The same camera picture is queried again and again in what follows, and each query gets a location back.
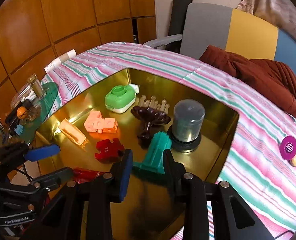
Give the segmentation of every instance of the purple drain strainer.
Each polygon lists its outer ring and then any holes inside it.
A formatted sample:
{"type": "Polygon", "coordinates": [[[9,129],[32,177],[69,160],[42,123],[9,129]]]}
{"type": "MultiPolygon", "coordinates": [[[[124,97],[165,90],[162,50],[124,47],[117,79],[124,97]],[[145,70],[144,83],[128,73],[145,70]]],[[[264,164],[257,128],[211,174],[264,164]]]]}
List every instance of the purple drain strainer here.
{"type": "Polygon", "coordinates": [[[296,139],[293,136],[286,136],[280,146],[279,150],[284,160],[291,160],[296,155],[296,139]]]}

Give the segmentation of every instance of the brown jacket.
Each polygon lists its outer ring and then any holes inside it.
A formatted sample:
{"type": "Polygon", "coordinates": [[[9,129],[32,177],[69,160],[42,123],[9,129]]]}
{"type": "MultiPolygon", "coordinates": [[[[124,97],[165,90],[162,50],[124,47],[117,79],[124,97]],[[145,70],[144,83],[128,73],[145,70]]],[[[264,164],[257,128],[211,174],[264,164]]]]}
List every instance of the brown jacket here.
{"type": "Polygon", "coordinates": [[[240,79],[296,118],[296,76],[284,63],[243,56],[209,45],[201,61],[240,79]]]}

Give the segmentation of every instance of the orange ball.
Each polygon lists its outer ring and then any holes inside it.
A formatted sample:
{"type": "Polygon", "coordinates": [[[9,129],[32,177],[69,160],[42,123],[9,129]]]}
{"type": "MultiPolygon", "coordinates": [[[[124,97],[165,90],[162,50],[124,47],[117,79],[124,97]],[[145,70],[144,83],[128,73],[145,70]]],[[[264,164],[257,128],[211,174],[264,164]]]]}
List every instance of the orange ball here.
{"type": "Polygon", "coordinates": [[[28,115],[28,111],[24,106],[20,106],[17,109],[17,117],[19,119],[25,119],[27,117],[27,115],[28,115]]]}

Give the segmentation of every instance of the wood panel wall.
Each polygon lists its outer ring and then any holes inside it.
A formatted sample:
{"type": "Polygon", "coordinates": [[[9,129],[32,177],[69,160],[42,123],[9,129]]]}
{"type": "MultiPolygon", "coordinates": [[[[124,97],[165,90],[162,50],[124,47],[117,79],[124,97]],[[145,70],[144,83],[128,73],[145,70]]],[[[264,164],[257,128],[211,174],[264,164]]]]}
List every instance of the wood panel wall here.
{"type": "Polygon", "coordinates": [[[10,101],[35,73],[61,54],[112,41],[156,38],[154,0],[5,0],[0,7],[0,118],[10,101]]]}

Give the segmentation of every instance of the green toy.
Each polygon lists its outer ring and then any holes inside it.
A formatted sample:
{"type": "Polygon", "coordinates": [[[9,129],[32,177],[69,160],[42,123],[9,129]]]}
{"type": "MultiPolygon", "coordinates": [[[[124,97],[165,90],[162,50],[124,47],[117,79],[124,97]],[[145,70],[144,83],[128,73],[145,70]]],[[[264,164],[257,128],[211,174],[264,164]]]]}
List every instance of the green toy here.
{"type": "Polygon", "coordinates": [[[139,87],[134,84],[115,86],[105,97],[106,108],[122,114],[133,105],[137,93],[139,93],[139,87]]]}
{"type": "Polygon", "coordinates": [[[156,133],[149,145],[148,152],[142,163],[133,162],[133,168],[165,174],[163,165],[163,152],[171,148],[171,139],[165,132],[156,133]]]}

